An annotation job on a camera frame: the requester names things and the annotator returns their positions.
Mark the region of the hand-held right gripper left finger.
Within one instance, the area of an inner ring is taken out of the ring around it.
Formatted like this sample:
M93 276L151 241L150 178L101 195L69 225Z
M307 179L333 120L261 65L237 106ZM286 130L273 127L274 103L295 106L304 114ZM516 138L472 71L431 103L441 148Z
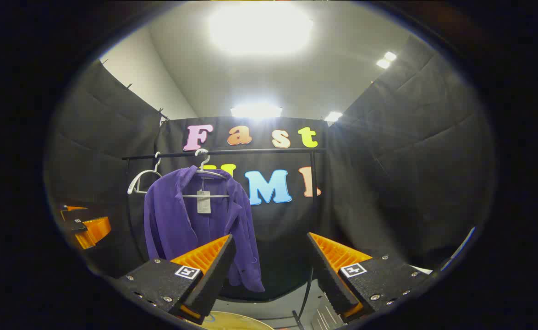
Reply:
M232 234L172 260L154 258L120 276L115 287L139 306L201 325L233 264Z

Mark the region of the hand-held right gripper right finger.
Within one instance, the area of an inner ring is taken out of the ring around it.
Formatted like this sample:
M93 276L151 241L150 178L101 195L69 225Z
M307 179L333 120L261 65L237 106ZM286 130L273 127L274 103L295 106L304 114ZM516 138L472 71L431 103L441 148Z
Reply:
M391 309L432 275L393 254L370 256L312 232L307 241L319 288L345 323Z

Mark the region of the beige laundry hamper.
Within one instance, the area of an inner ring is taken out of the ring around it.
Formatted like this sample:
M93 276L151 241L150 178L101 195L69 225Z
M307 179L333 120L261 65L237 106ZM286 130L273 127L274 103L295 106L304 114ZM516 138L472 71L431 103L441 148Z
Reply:
M274 330L269 324L235 313L212 311L200 327L207 330Z

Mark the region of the purple corduroy shirt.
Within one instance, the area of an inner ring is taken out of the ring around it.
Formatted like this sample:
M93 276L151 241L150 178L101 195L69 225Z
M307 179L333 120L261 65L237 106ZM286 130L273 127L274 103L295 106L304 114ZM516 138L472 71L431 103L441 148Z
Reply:
M232 234L236 255L228 272L231 286L264 292L253 226L252 206L241 184L221 169L210 172L226 177L196 173L194 165L175 170L156 180L144 198L144 232L150 259L171 260L200 246ZM197 212L196 195L203 189L210 195L212 213Z

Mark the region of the white clothes hanger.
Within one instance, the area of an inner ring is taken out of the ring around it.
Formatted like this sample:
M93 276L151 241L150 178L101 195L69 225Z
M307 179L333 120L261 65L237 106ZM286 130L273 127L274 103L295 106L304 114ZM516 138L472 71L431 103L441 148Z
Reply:
M147 194L150 185L143 187L143 178L146 179L146 182L149 182L152 185L156 180L162 177L161 173L159 172L159 165L162 159L161 155L161 152L155 152L154 155L151 157L155 161L153 169L143 170L137 173L137 175L135 175L135 177L131 180L126 191L129 196L133 194Z
M202 163L200 163L200 167L199 167L198 171L196 171L196 173L200 173L200 174L204 174L204 175L216 176L216 177L223 178L224 180L226 180L225 176L219 175L218 173L210 172L210 171L204 169L204 165L206 165L210 161L210 155L209 155L209 151L207 149L203 149L203 148L197 149L196 152L194 153L194 156L206 156L204 161L202 161ZM185 197L185 198L198 198L198 199L201 199L201 198L229 198L228 195L216 195L216 196L214 196L214 195L210 195L209 193L204 194L203 189L200 189L197 192L196 195L185 195L184 194L183 197Z

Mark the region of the black clothes rack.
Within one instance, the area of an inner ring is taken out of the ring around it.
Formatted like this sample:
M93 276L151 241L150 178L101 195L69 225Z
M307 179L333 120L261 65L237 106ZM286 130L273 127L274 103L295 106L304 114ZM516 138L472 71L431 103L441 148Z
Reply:
M312 207L311 207L311 219L317 219L319 216L318 213L318 206L319 206L319 199L318 199L318 180L317 180L317 173L315 169L316 165L316 153L325 153L325 148L273 148L273 149L240 149L240 150L215 150L215 151L209 151L209 155L236 155L236 154L267 154L267 153L305 153L309 155L310 159L310 173L311 173L311 190L312 190ZM195 157L195 152L181 152L181 153L166 153L162 154L162 158L177 158L177 157ZM144 155L144 156L129 156L129 157L122 157L122 160L126 161L125 166L125 177L128 178L129 173L129 167L130 167L130 161L131 160L143 160L143 159L151 159L153 154ZM309 273L307 274L307 283L305 286L305 294L303 302L301 303L300 311L297 313L296 310L293 310L292 316L286 316L286 317L277 317L277 318L265 318L265 321L275 321L275 320L281 320L281 319L289 319L293 318L296 321L296 326L298 330L310 330L305 329L304 325L301 322L301 317L304 312L304 309L306 307L307 299L309 297L309 293L311 290L311 285L313 281L313 267L310 268Z

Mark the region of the black backdrop cloth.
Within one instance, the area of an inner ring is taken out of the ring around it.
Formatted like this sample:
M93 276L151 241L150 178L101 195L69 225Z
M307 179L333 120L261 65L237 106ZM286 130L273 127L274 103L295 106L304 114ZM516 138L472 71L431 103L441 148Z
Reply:
M253 140L240 149L314 149L317 219L311 219L309 155L212 156L210 166L235 165L233 177L253 202L264 292L231 286L229 301L268 302L297 290L310 270L307 232L361 252L392 253L421 268L441 266L483 221L494 181L488 123L470 86L440 55L409 38L399 62L371 84L343 117L250 122ZM182 151L190 125L209 123L204 147L228 150L228 117L156 124L146 103L93 64L58 111L44 171L55 205L78 205L110 220L112 232L89 249L101 272L121 276L148 259L143 196L126 193L154 159L122 157Z

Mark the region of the small ceiling light panel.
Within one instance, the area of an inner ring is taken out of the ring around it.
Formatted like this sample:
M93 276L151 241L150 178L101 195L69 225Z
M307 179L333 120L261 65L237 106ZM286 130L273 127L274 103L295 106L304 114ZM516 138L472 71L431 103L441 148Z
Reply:
M376 65L381 69L388 69L393 61L397 58L397 55L393 52L386 52L381 59L378 59Z

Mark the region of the large ceiling light panel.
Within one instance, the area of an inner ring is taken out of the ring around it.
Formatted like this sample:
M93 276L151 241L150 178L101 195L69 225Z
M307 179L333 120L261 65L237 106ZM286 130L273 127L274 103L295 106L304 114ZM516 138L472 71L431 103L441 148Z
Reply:
M211 42L231 55L288 55L309 43L314 22L287 1L235 1L208 17Z

